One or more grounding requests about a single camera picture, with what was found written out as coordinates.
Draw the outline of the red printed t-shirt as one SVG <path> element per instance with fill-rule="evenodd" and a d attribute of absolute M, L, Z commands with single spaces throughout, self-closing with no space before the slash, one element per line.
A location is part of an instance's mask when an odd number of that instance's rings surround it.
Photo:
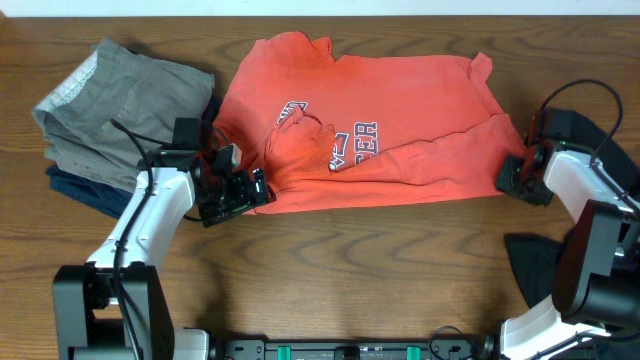
<path fill-rule="evenodd" d="M 485 55 L 334 57 L 329 38 L 258 40 L 216 125 L 262 169 L 264 214 L 493 196 L 523 142 Z"/>

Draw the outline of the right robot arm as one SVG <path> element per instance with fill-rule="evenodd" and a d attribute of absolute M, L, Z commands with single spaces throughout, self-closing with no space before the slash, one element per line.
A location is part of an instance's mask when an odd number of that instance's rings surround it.
<path fill-rule="evenodd" d="M 526 151 L 495 187 L 534 205 L 558 198 L 575 222 L 550 295 L 502 323 L 501 359 L 550 359 L 588 341 L 639 338 L 639 170 L 610 134 L 573 110 L 542 108 Z"/>

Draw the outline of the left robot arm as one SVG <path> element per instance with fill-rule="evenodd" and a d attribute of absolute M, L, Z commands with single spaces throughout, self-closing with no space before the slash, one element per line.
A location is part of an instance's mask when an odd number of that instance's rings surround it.
<path fill-rule="evenodd" d="M 62 359 L 217 359 L 206 330 L 174 326 L 159 279 L 192 208 L 211 227 L 274 200 L 262 169 L 240 167 L 238 146 L 214 148 L 216 129 L 178 118 L 171 141 L 142 150 L 135 191 L 104 243 L 52 284 Z"/>

